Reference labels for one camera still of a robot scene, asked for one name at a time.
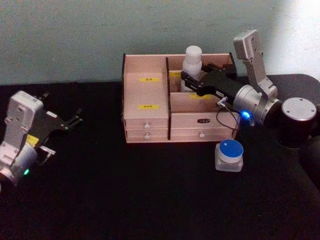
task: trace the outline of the teal wall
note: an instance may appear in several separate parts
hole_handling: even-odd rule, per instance
[[[198,45],[235,54],[233,37],[247,29],[259,31],[268,74],[318,78],[320,18],[303,19],[301,2],[2,0],[0,84],[118,81],[123,53],[176,54]]]

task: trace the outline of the black table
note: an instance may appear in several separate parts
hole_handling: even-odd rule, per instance
[[[270,79],[281,100],[320,103],[312,77]],[[215,170],[211,142],[126,144],[121,89],[120,82],[0,86],[1,120],[18,90],[49,91],[45,109],[68,119],[82,107],[84,119],[50,139],[57,153],[43,167],[3,190],[3,239],[320,239],[320,193],[296,149],[245,126],[236,138],[244,166],[230,173]]]

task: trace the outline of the wooden box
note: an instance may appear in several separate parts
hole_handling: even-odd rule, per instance
[[[122,120],[127,143],[220,142],[234,138],[236,131],[216,120],[220,109],[217,97],[180,92],[184,58],[184,54],[123,56]],[[231,53],[203,54],[202,63],[222,67],[234,61]],[[219,119],[236,127],[227,112],[221,112]]]

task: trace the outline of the cable connector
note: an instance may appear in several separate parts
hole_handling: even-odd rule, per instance
[[[228,100],[228,98],[225,96],[224,98],[221,98],[220,101],[218,101],[216,104],[218,106],[226,107],[225,102]]]

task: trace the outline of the metal bracket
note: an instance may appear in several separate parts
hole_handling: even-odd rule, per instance
[[[267,99],[276,98],[278,89],[266,76],[263,55],[257,30],[245,31],[233,39],[238,59],[246,66],[250,85]]]

